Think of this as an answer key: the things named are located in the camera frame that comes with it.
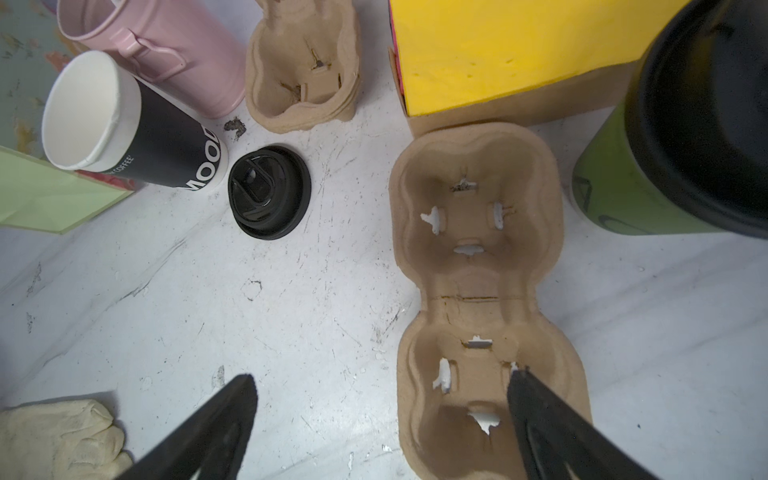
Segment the brown cup carrier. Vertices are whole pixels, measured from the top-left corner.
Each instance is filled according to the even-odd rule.
[[[355,115],[360,27],[352,0],[257,0],[264,16],[248,44],[246,102],[284,134]]]
[[[395,163],[395,259],[422,291],[398,351],[400,445],[421,478],[526,478],[513,369],[591,420],[581,360],[536,300],[563,244],[558,178],[544,141],[506,123],[426,134]]]

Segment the black and white paper cup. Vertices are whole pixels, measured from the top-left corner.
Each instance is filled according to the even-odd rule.
[[[42,140],[63,170],[187,190],[210,190],[227,172],[227,147],[214,132],[101,51],[79,55],[56,79]]]

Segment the light green paper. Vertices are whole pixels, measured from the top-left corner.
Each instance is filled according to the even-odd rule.
[[[65,233],[131,193],[0,146],[0,225]]]

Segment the pink metal bucket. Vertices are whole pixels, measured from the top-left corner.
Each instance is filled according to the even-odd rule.
[[[245,95],[245,46],[197,0],[58,0],[58,27],[204,117]]]

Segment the yellow paper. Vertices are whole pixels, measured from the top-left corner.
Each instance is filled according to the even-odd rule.
[[[634,61],[687,0],[391,0],[409,115]]]

